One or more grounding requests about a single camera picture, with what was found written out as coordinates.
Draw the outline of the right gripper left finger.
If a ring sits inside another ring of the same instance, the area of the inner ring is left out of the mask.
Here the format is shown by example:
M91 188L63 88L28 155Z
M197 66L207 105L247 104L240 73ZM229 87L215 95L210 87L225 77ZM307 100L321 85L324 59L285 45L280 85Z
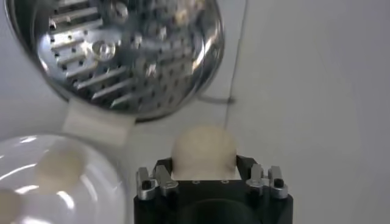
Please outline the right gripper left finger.
M172 159L160 159L156 162L152 173L146 167L140 167L136 172L137 197L142 201L153 200L159 192L168 197L175 194L179 182L172 179Z

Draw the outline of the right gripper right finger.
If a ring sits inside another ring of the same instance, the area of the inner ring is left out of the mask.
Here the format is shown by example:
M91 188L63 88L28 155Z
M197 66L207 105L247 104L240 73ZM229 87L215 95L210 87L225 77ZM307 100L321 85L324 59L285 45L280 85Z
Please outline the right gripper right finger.
M284 200L288 197L288 186L283 179L280 166L271 166L265 175L262 165L253 158L238 155L236 167L241 179L251 190L257 191L259 196L268 189L271 198Z

